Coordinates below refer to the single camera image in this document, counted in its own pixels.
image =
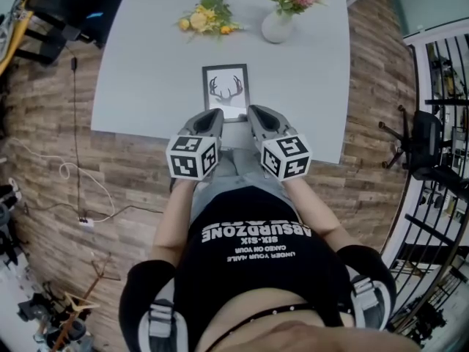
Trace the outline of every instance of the gray pants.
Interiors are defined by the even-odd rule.
[[[247,186],[255,186],[278,197],[296,212],[284,186],[262,169],[259,153],[233,149],[221,152],[211,182],[197,185],[193,193],[191,224],[216,196],[225,191],[234,191]]]

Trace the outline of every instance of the skin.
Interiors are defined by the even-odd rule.
[[[361,245],[340,225],[332,210],[302,178],[284,181],[301,221],[337,252],[349,245]],[[192,195],[196,182],[178,180],[158,225],[151,260],[179,264],[190,227]],[[300,296],[275,288],[242,293],[228,301],[205,329],[196,352],[205,352],[222,334],[256,312],[305,302]],[[214,351],[223,352],[306,352],[306,351],[419,351],[404,337],[387,332],[355,329],[353,317],[341,314],[345,327],[326,328],[312,310],[279,313],[260,318],[239,328],[218,343]]]

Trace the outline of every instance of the vase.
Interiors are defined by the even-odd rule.
[[[283,10],[280,14],[277,10],[264,18],[261,26],[262,35],[272,43],[282,43],[288,39],[293,30],[293,17]]]

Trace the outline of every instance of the picture frame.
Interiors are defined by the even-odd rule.
[[[205,110],[220,108],[225,122],[245,121],[251,104],[246,64],[202,67]]]

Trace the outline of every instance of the deer head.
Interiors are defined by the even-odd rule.
[[[229,106],[230,102],[232,101],[233,97],[236,95],[239,95],[243,92],[243,84],[241,84],[240,79],[237,76],[233,76],[234,82],[236,83],[236,93],[232,94],[231,90],[228,89],[229,95],[225,98],[223,96],[222,91],[220,91],[220,94],[217,94],[215,89],[217,88],[217,85],[215,84],[215,80],[217,78],[215,77],[214,79],[211,79],[208,87],[209,87],[209,93],[210,95],[216,96],[217,102],[223,104],[224,106]]]

